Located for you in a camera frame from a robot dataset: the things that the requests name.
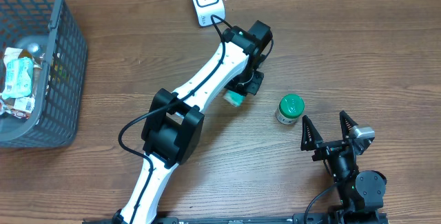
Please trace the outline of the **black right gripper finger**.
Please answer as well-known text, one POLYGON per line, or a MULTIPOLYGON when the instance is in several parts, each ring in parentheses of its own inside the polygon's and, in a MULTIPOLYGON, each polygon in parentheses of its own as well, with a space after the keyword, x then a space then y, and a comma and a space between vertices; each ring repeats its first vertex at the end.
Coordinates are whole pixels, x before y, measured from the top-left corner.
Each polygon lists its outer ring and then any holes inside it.
POLYGON ((302 117, 302 139, 300 142, 300 149, 302 151, 316 150, 320 147, 322 142, 323 139, 311 119, 307 115, 304 115, 302 117))
POLYGON ((358 124, 344 111, 339 113, 340 126, 343 139, 354 139, 355 129, 358 128, 358 124))

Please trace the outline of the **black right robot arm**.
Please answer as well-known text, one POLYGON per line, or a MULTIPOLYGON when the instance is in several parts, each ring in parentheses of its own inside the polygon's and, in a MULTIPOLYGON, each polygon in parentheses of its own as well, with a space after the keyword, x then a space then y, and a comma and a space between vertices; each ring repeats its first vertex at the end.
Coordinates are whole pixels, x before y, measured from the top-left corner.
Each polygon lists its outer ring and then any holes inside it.
POLYGON ((333 184, 315 196, 302 214, 294 214, 295 223, 388 223, 387 215, 378 210, 383 207, 387 178, 375 170, 360 171, 357 157, 362 155, 375 139, 370 126, 357 124, 345 111, 339 113, 342 138, 323 141, 311 119, 302 117, 300 149, 312 151, 313 161, 322 161, 333 184), (338 205, 325 213, 312 213, 314 203, 336 190, 338 205))

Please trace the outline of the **yellow liquid bottle silver cap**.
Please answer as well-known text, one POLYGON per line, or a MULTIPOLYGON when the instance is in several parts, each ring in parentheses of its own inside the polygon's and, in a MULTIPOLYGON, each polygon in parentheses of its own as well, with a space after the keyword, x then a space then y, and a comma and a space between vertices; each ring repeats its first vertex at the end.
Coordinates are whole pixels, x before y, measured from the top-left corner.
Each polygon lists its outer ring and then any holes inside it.
POLYGON ((48 44, 48 36, 31 35, 18 40, 15 45, 17 48, 27 50, 34 61, 35 68, 42 68, 46 47, 48 44))

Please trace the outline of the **green lid white jar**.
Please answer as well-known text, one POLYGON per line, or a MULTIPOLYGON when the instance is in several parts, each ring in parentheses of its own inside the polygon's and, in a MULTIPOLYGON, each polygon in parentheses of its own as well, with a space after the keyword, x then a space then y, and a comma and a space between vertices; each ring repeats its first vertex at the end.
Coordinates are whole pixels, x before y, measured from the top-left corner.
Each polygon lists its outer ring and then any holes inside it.
POLYGON ((300 96, 297 94, 287 94, 280 100, 275 116, 280 123, 291 125, 297 122, 304 109, 305 103, 300 96))

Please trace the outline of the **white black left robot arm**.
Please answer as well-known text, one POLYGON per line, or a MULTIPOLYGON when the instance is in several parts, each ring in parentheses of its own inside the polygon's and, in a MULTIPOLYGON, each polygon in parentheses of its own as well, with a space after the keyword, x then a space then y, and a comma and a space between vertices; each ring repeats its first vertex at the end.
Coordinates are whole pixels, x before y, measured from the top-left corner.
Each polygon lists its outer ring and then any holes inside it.
POLYGON ((258 67, 274 45, 271 28, 256 21, 249 30, 228 26, 211 59, 186 83, 160 89, 147 113, 131 120, 119 145, 143 160, 127 204, 112 223, 153 223, 159 200, 174 170, 192 155, 201 137, 205 112, 224 89, 238 96, 256 94, 263 80, 258 67))

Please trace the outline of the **teal white tissue packet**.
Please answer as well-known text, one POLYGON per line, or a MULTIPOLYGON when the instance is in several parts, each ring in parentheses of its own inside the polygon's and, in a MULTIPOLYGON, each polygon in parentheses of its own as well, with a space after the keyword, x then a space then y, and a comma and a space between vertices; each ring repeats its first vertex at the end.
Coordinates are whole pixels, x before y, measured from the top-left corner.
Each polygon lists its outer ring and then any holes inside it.
POLYGON ((245 100, 245 97, 239 93, 227 90, 223 96, 224 100, 233 105, 234 107, 239 107, 245 100))

